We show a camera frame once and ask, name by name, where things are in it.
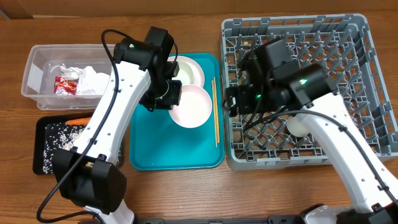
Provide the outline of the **red snack wrapper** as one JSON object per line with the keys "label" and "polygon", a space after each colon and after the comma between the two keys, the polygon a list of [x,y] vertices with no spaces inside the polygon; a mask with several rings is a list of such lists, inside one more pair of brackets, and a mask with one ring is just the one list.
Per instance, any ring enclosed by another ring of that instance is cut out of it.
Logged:
{"label": "red snack wrapper", "polygon": [[55,77],[54,93],[56,95],[76,95],[77,82],[63,77]]}

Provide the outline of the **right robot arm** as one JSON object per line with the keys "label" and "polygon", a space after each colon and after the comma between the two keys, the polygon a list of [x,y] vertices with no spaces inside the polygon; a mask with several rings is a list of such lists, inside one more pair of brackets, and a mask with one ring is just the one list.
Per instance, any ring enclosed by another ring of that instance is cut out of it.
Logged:
{"label": "right robot arm", "polygon": [[229,87],[230,116],[262,113],[263,122],[289,114],[315,138],[342,179],[351,205],[320,205],[303,223],[396,223],[397,179],[353,123],[338,87],[319,64],[301,67],[285,41],[274,39],[245,53],[237,64],[249,83]]}

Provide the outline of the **orange carrot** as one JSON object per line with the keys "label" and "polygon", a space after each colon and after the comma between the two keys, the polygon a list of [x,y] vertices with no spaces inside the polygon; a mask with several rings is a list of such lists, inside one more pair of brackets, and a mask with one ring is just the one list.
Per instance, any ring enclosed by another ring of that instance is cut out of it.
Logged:
{"label": "orange carrot", "polygon": [[79,118],[79,119],[71,119],[66,122],[67,125],[70,126],[86,126],[91,120],[91,117],[88,118]]}

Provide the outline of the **foil wrapper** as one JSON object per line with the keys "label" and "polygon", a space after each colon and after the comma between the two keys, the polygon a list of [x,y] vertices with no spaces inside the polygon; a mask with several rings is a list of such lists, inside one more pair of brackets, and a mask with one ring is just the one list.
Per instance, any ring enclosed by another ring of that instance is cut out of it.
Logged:
{"label": "foil wrapper", "polygon": [[78,67],[66,67],[65,64],[60,66],[62,72],[61,77],[66,80],[78,80],[82,75],[84,70]]}

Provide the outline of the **white cup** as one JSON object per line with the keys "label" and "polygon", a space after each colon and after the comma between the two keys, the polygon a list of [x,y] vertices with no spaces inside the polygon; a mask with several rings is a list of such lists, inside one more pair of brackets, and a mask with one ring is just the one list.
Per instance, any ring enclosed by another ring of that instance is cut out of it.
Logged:
{"label": "white cup", "polygon": [[310,131],[301,124],[296,116],[289,116],[287,119],[287,130],[298,138],[303,138],[310,134]]}

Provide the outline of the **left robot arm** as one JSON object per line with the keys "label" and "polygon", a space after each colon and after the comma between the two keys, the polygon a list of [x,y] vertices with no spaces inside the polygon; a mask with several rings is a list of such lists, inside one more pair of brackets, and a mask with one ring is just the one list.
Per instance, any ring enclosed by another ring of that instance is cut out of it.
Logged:
{"label": "left robot arm", "polygon": [[180,81],[173,80],[177,62],[168,60],[175,48],[170,35],[126,37],[107,51],[112,74],[90,122],[69,150],[55,151],[52,165],[56,186],[37,211],[41,213],[55,192],[83,207],[99,223],[135,223],[125,201],[127,178],[116,167],[119,147],[137,105],[149,111],[171,110],[180,101]]}

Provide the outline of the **green-rimmed white bowl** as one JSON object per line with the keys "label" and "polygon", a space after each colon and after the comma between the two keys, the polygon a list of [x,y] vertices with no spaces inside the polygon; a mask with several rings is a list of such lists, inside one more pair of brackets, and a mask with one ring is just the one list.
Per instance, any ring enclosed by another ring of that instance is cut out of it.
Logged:
{"label": "green-rimmed white bowl", "polygon": [[193,70],[191,66],[184,61],[178,60],[178,73],[176,77],[173,77],[172,80],[179,80],[182,82],[182,85],[193,84],[194,76]]}

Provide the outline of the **white napkin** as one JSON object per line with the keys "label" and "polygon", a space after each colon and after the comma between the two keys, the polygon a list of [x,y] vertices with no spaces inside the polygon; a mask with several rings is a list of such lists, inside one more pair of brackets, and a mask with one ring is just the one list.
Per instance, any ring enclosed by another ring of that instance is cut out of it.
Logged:
{"label": "white napkin", "polygon": [[76,95],[102,95],[109,78],[106,73],[97,73],[92,66],[85,67],[78,79]]}

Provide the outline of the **food scraps pile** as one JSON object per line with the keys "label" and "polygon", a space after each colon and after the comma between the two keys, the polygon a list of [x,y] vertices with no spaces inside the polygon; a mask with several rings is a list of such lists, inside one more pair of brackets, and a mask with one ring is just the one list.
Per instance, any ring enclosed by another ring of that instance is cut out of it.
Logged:
{"label": "food scraps pile", "polygon": [[85,125],[69,125],[66,122],[52,123],[44,129],[44,146],[40,153],[43,174],[53,174],[52,159],[56,150],[70,150],[73,143],[80,137]]}

